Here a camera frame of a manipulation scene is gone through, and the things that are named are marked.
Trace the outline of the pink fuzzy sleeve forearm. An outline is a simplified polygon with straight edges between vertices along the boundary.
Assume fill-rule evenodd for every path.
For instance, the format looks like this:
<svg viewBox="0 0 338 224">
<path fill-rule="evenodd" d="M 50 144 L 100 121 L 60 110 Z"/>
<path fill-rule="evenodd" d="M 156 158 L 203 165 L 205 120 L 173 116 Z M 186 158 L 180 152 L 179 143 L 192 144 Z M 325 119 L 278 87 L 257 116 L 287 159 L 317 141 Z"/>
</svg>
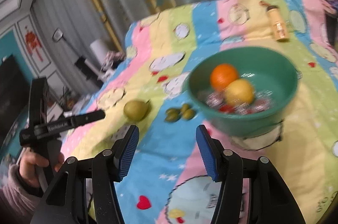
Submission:
<svg viewBox="0 0 338 224">
<path fill-rule="evenodd" d="M 43 194 L 40 187 L 29 186 L 19 174 L 19 165 L 13 164 L 1 188 L 1 223 L 30 223 Z"/>
</svg>

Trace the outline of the person's left hand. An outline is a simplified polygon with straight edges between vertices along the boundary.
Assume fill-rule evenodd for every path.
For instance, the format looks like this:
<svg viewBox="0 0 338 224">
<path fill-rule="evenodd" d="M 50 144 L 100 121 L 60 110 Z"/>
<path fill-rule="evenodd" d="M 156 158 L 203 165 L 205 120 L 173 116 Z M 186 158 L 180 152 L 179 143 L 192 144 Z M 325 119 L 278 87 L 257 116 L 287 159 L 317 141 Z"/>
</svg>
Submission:
<svg viewBox="0 0 338 224">
<path fill-rule="evenodd" d="M 27 149 L 23 153 L 23 156 L 19 163 L 19 174 L 27 185 L 33 188 L 39 188 L 40 182 L 35 168 L 45 168 L 48 166 L 50 166 L 49 160 L 47 160 L 40 154 L 33 152 L 31 149 Z"/>
</svg>

